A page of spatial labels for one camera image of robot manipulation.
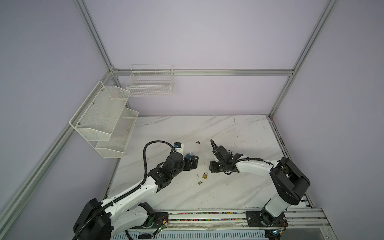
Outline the blue padlock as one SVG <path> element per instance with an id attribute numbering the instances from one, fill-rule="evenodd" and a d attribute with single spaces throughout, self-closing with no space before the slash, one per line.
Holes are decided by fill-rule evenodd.
<path id="1" fill-rule="evenodd" d="M 190 153 L 188 153 L 188 154 L 186 154 L 184 156 L 184 158 L 187 159 L 187 160 L 191 160 L 192 159 L 192 155 Z"/>

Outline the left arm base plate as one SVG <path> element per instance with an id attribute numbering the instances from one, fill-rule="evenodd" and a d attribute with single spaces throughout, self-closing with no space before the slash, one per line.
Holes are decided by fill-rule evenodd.
<path id="1" fill-rule="evenodd" d="M 146 221 L 141 225 L 144 229 L 157 229 L 163 225 L 163 222 L 169 220 L 169 213 L 159 212 L 151 214 L 147 217 Z"/>

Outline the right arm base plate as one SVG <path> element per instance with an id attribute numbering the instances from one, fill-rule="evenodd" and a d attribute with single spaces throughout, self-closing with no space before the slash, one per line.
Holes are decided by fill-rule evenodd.
<path id="1" fill-rule="evenodd" d="M 273 217 L 267 211 L 247 211 L 246 220 L 249 227 L 287 227 L 288 222 L 284 213 Z"/>

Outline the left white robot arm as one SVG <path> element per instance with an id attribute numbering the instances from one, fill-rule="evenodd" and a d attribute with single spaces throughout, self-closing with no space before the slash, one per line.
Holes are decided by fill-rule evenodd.
<path id="1" fill-rule="evenodd" d="M 146 151 L 152 144 L 166 144 L 171 147 L 169 156 L 152 170 L 148 170 Z M 145 176 L 136 186 L 109 199 L 89 200 L 74 224 L 74 240 L 108 240 L 117 232 L 115 224 L 118 217 L 131 207 L 140 205 L 145 198 L 158 193 L 171 184 L 172 180 L 183 171 L 195 170 L 199 157 L 184 155 L 184 145 L 180 142 L 170 144 L 155 140 L 147 143 L 143 149 Z"/>

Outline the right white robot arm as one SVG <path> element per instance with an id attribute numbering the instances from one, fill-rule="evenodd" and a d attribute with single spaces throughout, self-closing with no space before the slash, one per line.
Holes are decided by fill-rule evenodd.
<path id="1" fill-rule="evenodd" d="M 268 178 L 274 184 L 276 193 L 263 206 L 258 217 L 260 224 L 265 227 L 274 225 L 290 206 L 297 206 L 311 185 L 307 176 L 289 158 L 269 162 L 233 154 L 213 140 L 210 142 L 216 157 L 209 166 L 212 174 L 224 173 L 229 176 L 233 173 L 247 173 Z"/>

